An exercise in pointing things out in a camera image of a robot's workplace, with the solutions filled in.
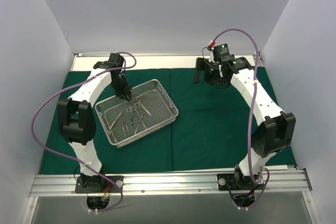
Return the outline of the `steel surgical forceps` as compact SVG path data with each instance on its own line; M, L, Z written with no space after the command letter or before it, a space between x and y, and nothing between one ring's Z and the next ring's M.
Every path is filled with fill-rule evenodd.
M130 113L130 120L131 120L131 125L135 126L136 120L139 118L142 118L142 125L144 128L146 128L146 125L144 123L144 119L146 118L146 113L139 111L135 106L130 106L126 110L128 113Z

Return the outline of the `steel wire mesh tray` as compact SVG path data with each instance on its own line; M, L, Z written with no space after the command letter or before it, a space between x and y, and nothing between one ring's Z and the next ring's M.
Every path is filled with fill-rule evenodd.
M131 101L116 96L95 105L110 144L128 145L174 122L178 109L159 80L152 79L131 90Z

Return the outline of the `steel surgical scissors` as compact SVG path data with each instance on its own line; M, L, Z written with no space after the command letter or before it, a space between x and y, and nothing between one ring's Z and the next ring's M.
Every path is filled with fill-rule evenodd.
M143 105L142 103L142 99L140 97L134 98L132 100L133 104L138 104L139 107L141 107L148 115L151 115L151 113L149 112L149 110Z

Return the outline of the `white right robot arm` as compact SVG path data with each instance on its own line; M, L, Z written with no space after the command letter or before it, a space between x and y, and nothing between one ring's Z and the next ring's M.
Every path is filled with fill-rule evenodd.
M256 65L251 65L245 57L230 54L227 44L212 47L210 51L209 58L196 59L194 83L200 82L203 73L204 81L210 85L233 86L250 107L248 152L233 175L235 186L244 189L272 157L290 146L296 118L269 96L256 77Z

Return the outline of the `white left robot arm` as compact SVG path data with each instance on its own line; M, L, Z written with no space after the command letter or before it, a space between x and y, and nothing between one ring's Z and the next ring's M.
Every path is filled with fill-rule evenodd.
M131 87L128 84L124 71L128 69L123 53L111 53L106 61L98 61L86 81L67 99L60 99L58 108L59 134L69 143L79 160L80 177L94 192L105 188L106 179L98 174L102 173L94 136L96 121L93 114L93 105L104 91L110 86L117 98L130 101Z

